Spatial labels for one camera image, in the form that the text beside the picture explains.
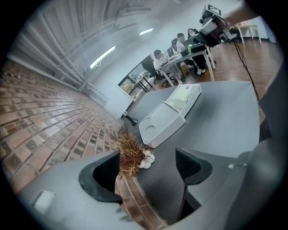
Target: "gray table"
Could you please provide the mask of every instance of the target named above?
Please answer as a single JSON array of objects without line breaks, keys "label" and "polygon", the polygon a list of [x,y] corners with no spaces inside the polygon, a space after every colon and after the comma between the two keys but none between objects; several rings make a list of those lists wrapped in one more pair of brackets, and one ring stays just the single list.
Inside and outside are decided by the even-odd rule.
[{"label": "gray table", "polygon": [[[237,158],[241,153],[251,151],[259,141],[257,100],[250,82],[205,82],[200,85],[202,93],[185,117],[185,125],[152,150],[156,162],[150,169],[138,173],[148,199],[169,224],[177,219],[184,192],[184,183],[176,169],[175,148]],[[140,123],[175,89],[146,93],[129,115],[138,118]],[[132,127],[127,122],[125,126],[130,127],[131,132],[136,131],[138,141],[142,142],[138,125]]]}]

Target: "laptop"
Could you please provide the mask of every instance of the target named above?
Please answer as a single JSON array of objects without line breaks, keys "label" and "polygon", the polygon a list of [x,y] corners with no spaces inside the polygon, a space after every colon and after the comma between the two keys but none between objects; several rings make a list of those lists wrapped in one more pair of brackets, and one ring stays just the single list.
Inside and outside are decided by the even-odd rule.
[{"label": "laptop", "polygon": [[186,41],[183,42],[183,45],[185,46],[186,49],[188,49],[189,45],[196,45],[197,43],[193,42],[193,39],[196,37],[197,35],[187,39]]},{"label": "laptop", "polygon": [[174,51],[173,51],[173,48],[172,48],[172,47],[170,47],[170,48],[167,50],[167,52],[168,52],[168,55],[169,55],[170,58],[174,55]]}]

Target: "white table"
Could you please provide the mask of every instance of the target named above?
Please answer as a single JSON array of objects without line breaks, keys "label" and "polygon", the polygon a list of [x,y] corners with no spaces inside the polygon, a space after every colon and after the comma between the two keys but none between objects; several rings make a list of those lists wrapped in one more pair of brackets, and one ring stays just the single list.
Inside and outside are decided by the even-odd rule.
[{"label": "white table", "polygon": [[[205,58],[205,61],[206,61],[206,63],[207,63],[207,66],[208,66],[208,70],[209,70],[209,73],[210,73],[211,81],[215,81],[215,80],[214,80],[213,71],[212,71],[212,67],[211,67],[211,64],[210,64],[210,62],[209,62],[209,58],[208,58],[208,56],[207,56],[207,54],[206,54],[206,50],[208,51],[208,49],[205,49],[205,50],[202,50],[202,51],[200,51],[200,52],[190,53],[189,55],[187,55],[187,56],[185,56],[185,57],[177,57],[176,59],[174,59],[174,60],[168,62],[166,65],[162,66],[162,67],[160,68],[160,71],[161,71],[161,73],[164,75],[164,77],[167,79],[167,81],[169,82],[169,84],[170,84],[171,86],[174,86],[174,84],[172,83],[172,81],[169,79],[168,75],[165,73],[165,70],[167,70],[168,67],[170,67],[170,66],[172,66],[172,65],[175,65],[175,64],[177,64],[177,63],[179,63],[179,62],[182,62],[182,61],[187,60],[187,59],[189,59],[189,58],[192,58],[192,57],[195,57],[195,56],[198,56],[198,55],[203,54],[203,55],[204,55],[204,58]],[[213,60],[213,58],[212,58],[212,55],[210,55],[210,59],[211,59],[213,68],[215,69],[216,67],[215,67],[214,60]]]},{"label": "white table", "polygon": [[250,35],[253,38],[253,35],[252,35],[252,31],[251,31],[251,28],[256,28],[257,30],[257,34],[258,34],[258,37],[259,37],[259,42],[261,43],[261,37],[259,35],[259,31],[258,31],[258,26],[257,25],[245,25],[245,26],[237,26],[239,32],[240,32],[240,36],[241,36],[241,39],[242,39],[242,43],[244,43],[244,39],[243,39],[243,35],[242,35],[242,32],[241,32],[241,28],[248,28],[249,32],[250,32]]}]

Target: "table leg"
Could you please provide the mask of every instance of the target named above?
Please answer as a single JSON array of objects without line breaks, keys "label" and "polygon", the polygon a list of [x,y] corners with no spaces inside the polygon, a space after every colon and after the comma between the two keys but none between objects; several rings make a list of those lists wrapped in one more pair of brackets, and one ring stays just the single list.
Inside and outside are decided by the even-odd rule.
[{"label": "table leg", "polygon": [[256,29],[257,29],[257,34],[258,34],[259,42],[260,42],[260,44],[261,44],[261,37],[260,37],[260,35],[259,35],[258,27],[256,27]]},{"label": "table leg", "polygon": [[248,28],[249,28],[249,32],[250,32],[250,35],[251,35],[252,39],[254,39],[254,38],[253,38],[253,34],[252,34],[251,27],[248,27]]},{"label": "table leg", "polygon": [[148,92],[147,87],[140,81],[139,84],[141,84],[143,86],[143,88]]},{"label": "table leg", "polygon": [[161,71],[161,73],[164,75],[164,77],[166,78],[166,80],[169,82],[169,84],[173,87],[174,84],[172,83],[172,81],[169,79],[169,77],[167,76],[167,74],[164,71]]},{"label": "table leg", "polygon": [[243,35],[242,35],[242,32],[241,32],[240,27],[238,27],[238,30],[239,30],[239,32],[240,32],[240,36],[241,36],[241,39],[242,39],[242,43],[244,43],[244,39],[243,39]]},{"label": "table leg", "polygon": [[213,71],[212,71],[212,68],[211,68],[211,64],[209,62],[209,58],[208,58],[206,52],[204,52],[204,57],[205,57],[205,61],[206,61],[207,66],[208,66],[208,70],[209,70],[209,73],[210,73],[211,81],[215,81],[214,80]]},{"label": "table leg", "polygon": [[143,89],[144,92],[146,92],[146,93],[148,92],[148,91],[140,84],[140,82],[138,82],[137,85],[138,85],[141,89]]},{"label": "table leg", "polygon": [[185,78],[185,75],[182,73],[182,71],[180,70],[180,68],[177,66],[177,64],[174,64],[173,65],[174,66],[174,68],[175,68],[175,70],[176,70],[176,75],[177,75],[177,77],[175,77],[176,78],[176,80],[177,80],[177,82],[179,83],[179,84],[183,84],[183,82],[182,82],[182,77],[183,78]]},{"label": "table leg", "polygon": [[143,78],[144,79],[144,81],[146,81],[147,83],[148,83],[148,85],[150,85],[150,87],[152,88],[152,89],[154,89],[154,87],[149,83],[149,81],[144,77]]},{"label": "table leg", "polygon": [[212,67],[213,67],[213,69],[216,69],[216,66],[215,66],[215,63],[214,63],[214,60],[213,60],[213,57],[212,57],[210,49],[207,48],[207,51],[208,51],[208,54],[209,54],[209,57],[210,57],[210,60],[211,60],[211,63],[212,63]]}]

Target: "brick floor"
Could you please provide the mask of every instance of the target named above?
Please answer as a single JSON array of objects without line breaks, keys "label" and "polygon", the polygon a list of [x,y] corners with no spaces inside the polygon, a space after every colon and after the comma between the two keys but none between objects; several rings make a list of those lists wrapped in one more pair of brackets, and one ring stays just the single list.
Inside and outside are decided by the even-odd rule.
[{"label": "brick floor", "polygon": [[[10,60],[1,74],[0,160],[15,193],[54,164],[115,147],[120,124],[86,95]],[[115,192],[145,229],[167,226],[136,179],[117,179]]]}]

